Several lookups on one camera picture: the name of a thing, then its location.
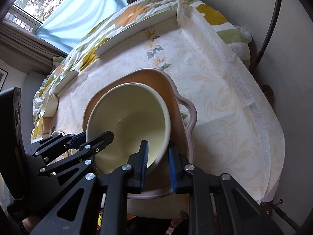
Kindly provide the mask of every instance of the silver screw head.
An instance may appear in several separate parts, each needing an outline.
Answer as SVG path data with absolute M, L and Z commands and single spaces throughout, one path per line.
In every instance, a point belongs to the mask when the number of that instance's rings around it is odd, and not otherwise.
M 230 180 L 230 175 L 227 173 L 222 174 L 222 180 Z
M 88 173 L 88 174 L 85 175 L 85 178 L 86 178 L 87 180 L 92 180 L 92 179 L 94 179 L 94 177 L 95 177 L 95 174 L 94 174 L 94 173 Z
M 86 164 L 86 165 L 91 164 L 91 160 L 86 160 L 86 161 L 85 161 L 85 164 Z
M 122 170 L 130 170 L 131 169 L 131 165 L 130 164 L 124 164 L 122 166 Z
M 187 164 L 187 165 L 185 166 L 185 169 L 186 169 L 186 170 L 194 170 L 194 169 L 195 169 L 195 166 L 193 166 L 192 164 Z

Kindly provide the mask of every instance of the window frame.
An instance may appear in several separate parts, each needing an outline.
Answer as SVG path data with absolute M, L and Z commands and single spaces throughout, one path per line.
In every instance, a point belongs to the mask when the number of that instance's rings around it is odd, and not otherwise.
M 26 11 L 24 11 L 22 8 L 16 6 L 15 4 L 13 4 L 11 6 L 8 13 L 13 15 L 13 18 L 15 17 L 15 18 L 19 19 L 21 21 L 21 23 L 24 22 L 25 24 L 29 25 L 32 28 L 31 33 L 35 33 L 37 31 L 37 29 L 42 25 L 41 21 L 39 21 L 38 19 L 36 19 L 32 15 L 28 14 Z

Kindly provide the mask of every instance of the cream ceramic bowl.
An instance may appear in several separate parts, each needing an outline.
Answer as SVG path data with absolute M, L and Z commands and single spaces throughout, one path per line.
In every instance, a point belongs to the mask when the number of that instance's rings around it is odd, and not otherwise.
M 150 173 L 166 152 L 171 133 L 170 115 L 164 100 L 153 88 L 125 83 L 112 88 L 97 102 L 88 120 L 86 139 L 108 130 L 114 133 L 114 140 L 96 154 L 97 169 L 101 173 L 112 172 L 139 151 L 141 140 L 147 140 L 147 173 Z

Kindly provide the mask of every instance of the wall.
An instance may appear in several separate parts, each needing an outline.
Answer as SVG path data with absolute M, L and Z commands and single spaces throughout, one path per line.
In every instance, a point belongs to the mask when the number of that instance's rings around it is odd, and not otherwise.
M 11 67 L 10 65 L 3 62 L 2 60 L 0 60 L 0 68 L 8 72 L 1 91 L 9 89 L 11 87 L 15 87 L 15 86 L 22 88 L 23 83 L 27 76 L 26 73 L 21 72 Z
M 26 147 L 30 144 L 30 135 L 34 129 L 32 122 L 32 101 L 35 93 L 41 87 L 43 80 L 46 76 L 34 71 L 30 71 L 26 77 L 21 94 L 22 105 L 22 121 L 21 132 L 23 145 Z
M 252 34 L 257 50 L 265 38 L 275 0 L 202 0 Z M 280 205 L 302 225 L 313 207 L 313 23 L 298 0 L 282 0 L 273 37 L 261 60 L 256 79 L 275 94 L 275 112 L 285 135 L 285 163 Z M 295 234 L 278 215 L 274 220 L 286 235 Z

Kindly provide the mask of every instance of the bowl rim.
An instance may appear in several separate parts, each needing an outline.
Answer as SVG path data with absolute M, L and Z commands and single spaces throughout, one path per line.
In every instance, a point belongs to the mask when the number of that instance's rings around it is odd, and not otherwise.
M 141 87 L 141 88 L 144 88 L 145 90 L 147 90 L 148 92 L 150 92 L 154 98 L 157 100 L 157 102 L 159 103 L 161 109 L 162 109 L 162 112 L 163 112 L 163 116 L 164 116 L 164 121 L 165 121 L 165 135 L 164 135 L 164 140 L 163 140 L 163 144 L 162 144 L 162 147 L 158 153 L 158 155 L 156 156 L 155 160 L 150 164 L 149 167 L 147 167 L 147 175 L 152 172 L 155 167 L 160 163 L 160 161 L 162 160 L 166 150 L 167 150 L 167 147 L 168 147 L 168 144 L 169 144 L 169 141 L 170 141 L 170 136 L 171 136 L 171 118 L 170 118 L 170 114 L 169 114 L 169 111 L 168 111 L 168 108 L 167 108 L 167 105 L 165 103 L 165 101 L 163 100 L 163 98 L 161 97 L 161 95 L 156 91 L 154 90 L 152 87 L 148 86 L 148 85 L 145 85 L 143 83 L 138 83 L 138 82 L 128 82 L 128 83 L 123 83 L 123 84 L 120 84 L 116 87 L 113 87 L 112 89 L 110 89 L 109 91 L 107 91 L 100 99 L 99 101 L 96 103 L 96 105 L 94 106 L 94 108 L 92 109 L 91 113 L 90 113 L 90 116 L 88 118 L 88 122 L 87 122 L 87 127 L 86 127 L 86 140 L 90 140 L 89 137 L 88 137 L 88 131 L 89 131 L 89 126 L 90 126 L 90 119 L 92 118 L 93 116 L 93 113 L 95 112 L 95 110 L 97 109 L 98 105 L 100 105 L 100 103 L 103 101 L 104 98 L 106 98 L 106 96 L 108 94 L 110 94 L 111 92 L 113 92 L 114 90 L 118 89 L 118 88 L 121 88 L 121 87 L 127 87 L 127 86 L 130 86 L 130 85 L 133 85 L 133 86 L 137 86 L 137 87 Z
M 57 110 L 57 97 L 50 91 L 43 98 L 40 116 L 44 118 L 52 118 Z

